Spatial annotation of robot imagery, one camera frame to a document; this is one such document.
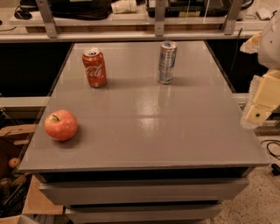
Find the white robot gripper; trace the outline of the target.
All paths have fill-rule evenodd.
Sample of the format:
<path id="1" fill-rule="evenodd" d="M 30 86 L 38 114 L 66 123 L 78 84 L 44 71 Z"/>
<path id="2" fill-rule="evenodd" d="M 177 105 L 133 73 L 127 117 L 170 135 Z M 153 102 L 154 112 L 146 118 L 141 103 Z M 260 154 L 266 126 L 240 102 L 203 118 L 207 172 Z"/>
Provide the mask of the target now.
<path id="1" fill-rule="evenodd" d="M 258 53 L 259 63 L 269 69 L 262 77 L 253 77 L 248 102 L 242 112 L 241 126 L 253 130 L 280 106 L 280 11 L 265 25 L 262 33 L 258 32 L 244 42 L 240 51 Z"/>

